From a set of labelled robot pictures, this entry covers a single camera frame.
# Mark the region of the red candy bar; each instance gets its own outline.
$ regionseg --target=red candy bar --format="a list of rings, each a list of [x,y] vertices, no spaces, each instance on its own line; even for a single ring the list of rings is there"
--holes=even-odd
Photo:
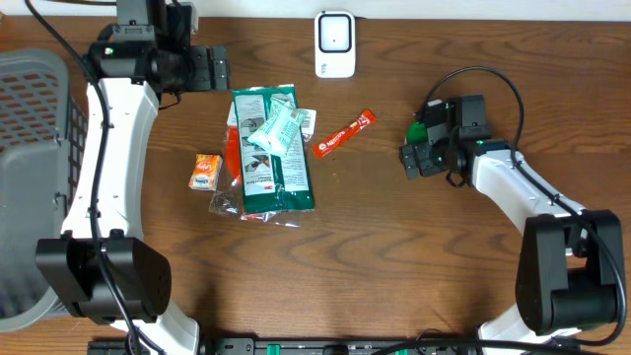
[[[351,125],[341,131],[333,133],[333,135],[324,139],[321,143],[314,145],[312,147],[312,150],[314,151],[315,156],[318,158],[322,158],[333,149],[342,145],[342,143],[346,142],[357,132],[364,129],[364,127],[368,126],[369,124],[375,123],[376,120],[377,118],[369,109],[365,110],[364,112],[362,112],[362,115],[360,115],[359,118],[357,118],[357,120]]]

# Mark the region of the green package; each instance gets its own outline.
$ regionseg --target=green package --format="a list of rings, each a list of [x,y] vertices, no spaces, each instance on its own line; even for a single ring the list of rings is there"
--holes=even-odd
[[[233,98],[239,126],[245,213],[313,210],[314,196],[302,132],[296,135],[285,158],[270,155],[247,142],[267,120],[272,98],[298,106],[294,86],[234,90]]]

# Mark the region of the white wall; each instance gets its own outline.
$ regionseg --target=white wall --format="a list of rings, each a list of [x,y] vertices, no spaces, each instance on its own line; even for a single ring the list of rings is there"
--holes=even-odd
[[[631,21],[631,0],[192,0],[200,16],[313,18],[345,9],[369,19]],[[43,15],[114,15],[112,6],[33,0]],[[0,0],[0,12],[27,15],[23,0]]]

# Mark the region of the wooden table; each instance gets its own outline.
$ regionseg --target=wooden table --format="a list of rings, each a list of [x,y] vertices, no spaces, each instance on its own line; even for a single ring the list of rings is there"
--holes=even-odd
[[[80,53],[113,21],[49,20]],[[212,193],[186,185],[195,154],[222,149],[230,93],[186,94],[161,111],[145,167],[145,241],[171,263],[173,299],[214,334],[467,332],[515,301],[515,227],[473,189],[454,189],[443,177],[406,180],[398,160],[411,113],[462,66],[509,75],[526,105],[521,149],[530,164],[567,196],[611,209],[629,230],[629,24],[359,20],[357,71],[340,80],[314,73],[312,20],[202,19],[200,29],[195,43],[228,46],[234,88],[296,85],[301,107],[317,110],[312,143],[364,108],[378,118],[324,159],[307,154],[316,209],[301,228],[287,228],[213,215]],[[26,47],[64,58],[85,107],[82,74],[54,39],[32,18],[4,18],[0,50]],[[466,94],[484,94],[494,134],[513,138],[517,106],[503,82],[466,74],[437,98]],[[87,319],[43,320],[0,335],[0,354],[82,354],[91,339],[120,336]],[[629,353],[631,330],[602,351]]]

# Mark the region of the gray plastic bin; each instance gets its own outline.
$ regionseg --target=gray plastic bin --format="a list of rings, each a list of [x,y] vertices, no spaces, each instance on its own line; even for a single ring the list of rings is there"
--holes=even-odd
[[[0,332],[67,314],[35,266],[35,248],[60,236],[87,128],[61,58],[0,54]]]

